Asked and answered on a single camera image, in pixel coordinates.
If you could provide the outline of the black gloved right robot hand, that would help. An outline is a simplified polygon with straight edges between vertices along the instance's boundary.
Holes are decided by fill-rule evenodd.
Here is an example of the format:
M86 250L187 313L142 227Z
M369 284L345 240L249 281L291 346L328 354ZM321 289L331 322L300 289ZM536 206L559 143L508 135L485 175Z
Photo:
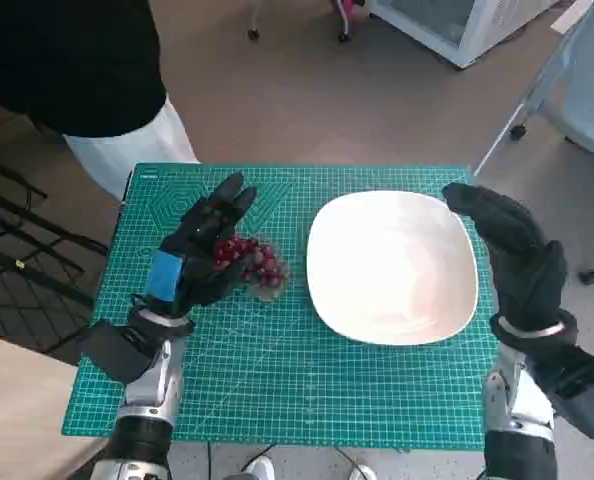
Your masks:
M505 195L463 183L448 184L443 195L487 246L501 317L521 332L558 324L568 273L562 244L547 239L530 211Z

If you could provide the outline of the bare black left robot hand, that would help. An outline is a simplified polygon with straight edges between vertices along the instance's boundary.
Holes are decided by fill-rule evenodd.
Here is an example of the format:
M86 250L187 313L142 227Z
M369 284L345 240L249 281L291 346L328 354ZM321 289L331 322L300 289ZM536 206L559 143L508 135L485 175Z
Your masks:
M194 306L208 306L240 282L248 261L241 257L219 267L215 249L235 233L257 190L243 186L236 172L202 197L181 218L178 228L155 252L146 283L144 306L165 318L186 316Z

